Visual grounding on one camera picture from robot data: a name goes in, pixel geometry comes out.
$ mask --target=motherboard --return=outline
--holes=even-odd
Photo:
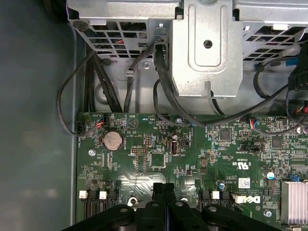
[[[78,132],[99,126],[77,142],[77,222],[117,204],[149,201],[153,183],[169,182],[178,200],[198,210],[218,204],[281,230],[308,230],[305,129],[283,136],[254,131],[294,126],[286,117],[207,128],[176,127],[153,114],[81,113],[78,121]]]

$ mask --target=capacitor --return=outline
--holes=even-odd
[[[224,182],[222,181],[222,180],[217,180],[216,181],[216,185],[218,186],[218,188],[220,189],[220,190],[224,190],[225,189],[225,184],[224,184]]]
[[[273,180],[275,178],[275,174],[271,170],[264,170],[262,173],[263,177],[268,180]]]

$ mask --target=screw hole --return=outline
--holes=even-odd
[[[212,46],[213,46],[213,43],[211,40],[205,40],[204,43],[203,43],[203,46],[206,48],[206,49],[210,49]]]
[[[200,226],[197,225],[197,224],[193,224],[192,228],[193,228],[193,229],[198,229],[198,228],[200,228]]]

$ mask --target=green circuit board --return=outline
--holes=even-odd
[[[218,117],[196,116],[199,120]],[[285,117],[255,119],[257,129],[263,131],[282,131],[294,125]],[[253,131],[248,118],[216,127],[179,128],[152,114],[117,113],[81,113],[78,130],[87,130],[101,120],[101,128],[89,137],[78,138],[77,222],[108,206],[127,204],[131,197],[149,201],[154,182],[170,182],[175,184],[179,200],[184,198],[198,209],[208,202],[204,198],[207,192],[230,192],[230,200],[244,196],[240,204],[228,201],[230,209],[279,229],[290,229],[280,214],[281,181],[291,181],[290,175],[308,179],[308,135],[302,131],[271,137]],[[122,140],[113,151],[106,148],[110,144],[104,144],[111,131]],[[274,173],[273,180],[267,178],[268,172]],[[80,196],[84,191],[116,192],[116,200],[93,207]],[[271,212],[270,217],[265,216],[266,211]]]

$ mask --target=heatsink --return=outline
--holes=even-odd
[[[288,224],[308,223],[308,184],[282,182],[281,219]]]

